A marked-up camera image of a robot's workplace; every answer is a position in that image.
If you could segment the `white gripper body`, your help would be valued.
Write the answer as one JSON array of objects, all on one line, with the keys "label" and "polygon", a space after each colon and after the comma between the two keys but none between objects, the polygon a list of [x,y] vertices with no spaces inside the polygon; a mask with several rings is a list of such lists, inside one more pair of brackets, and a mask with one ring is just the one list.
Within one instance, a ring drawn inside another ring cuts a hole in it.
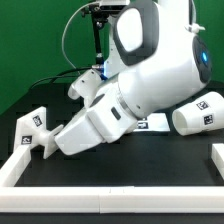
[{"label": "white gripper body", "polygon": [[123,108],[120,99],[117,89],[98,93],[55,137],[61,151],[65,155],[77,154],[103,142],[115,142],[131,132],[137,119]]}]

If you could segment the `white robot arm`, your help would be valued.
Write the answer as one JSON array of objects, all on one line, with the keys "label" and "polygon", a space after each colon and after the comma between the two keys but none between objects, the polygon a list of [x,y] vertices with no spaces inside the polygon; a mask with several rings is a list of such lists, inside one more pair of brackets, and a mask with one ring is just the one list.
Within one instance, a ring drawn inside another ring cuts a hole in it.
[{"label": "white robot arm", "polygon": [[55,137],[66,155],[133,131],[151,113],[178,104],[210,81],[209,52],[198,36],[193,0],[135,0],[118,14],[113,40],[119,61],[101,78],[89,70],[68,95],[84,107]]}]

